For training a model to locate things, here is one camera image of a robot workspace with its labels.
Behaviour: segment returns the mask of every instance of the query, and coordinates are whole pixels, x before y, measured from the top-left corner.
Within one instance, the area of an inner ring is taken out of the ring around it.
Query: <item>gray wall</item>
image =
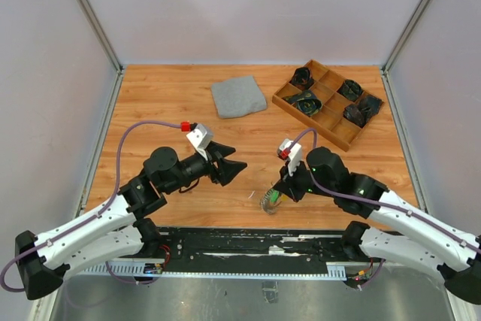
[[[0,0],[0,264],[15,236],[72,216],[114,71],[75,0]],[[21,286],[17,271],[7,281]],[[0,290],[3,320],[24,294]]]
[[[418,0],[90,0],[125,63],[376,64]]]
[[[480,25],[481,0],[433,0],[391,72],[428,209],[476,235],[481,234]]]

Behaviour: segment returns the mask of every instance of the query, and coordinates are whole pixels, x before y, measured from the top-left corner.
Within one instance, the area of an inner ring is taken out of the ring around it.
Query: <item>wooden box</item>
[[[272,102],[300,120],[306,126],[316,129],[322,137],[328,139],[340,149],[345,151],[349,150],[355,140],[361,136],[362,132],[370,125],[372,119],[376,116],[372,117],[363,128],[360,128],[343,117],[344,108],[349,104],[359,103],[361,99],[366,95],[370,95],[370,93],[366,89],[363,89],[364,92],[358,100],[352,102],[337,92],[345,81],[345,77],[315,60],[310,60],[305,67],[310,69],[311,76],[314,79],[314,84],[310,90],[312,90],[322,102],[321,111],[309,117],[283,100],[283,97],[301,92],[300,89],[289,83],[291,78],[274,93]]]

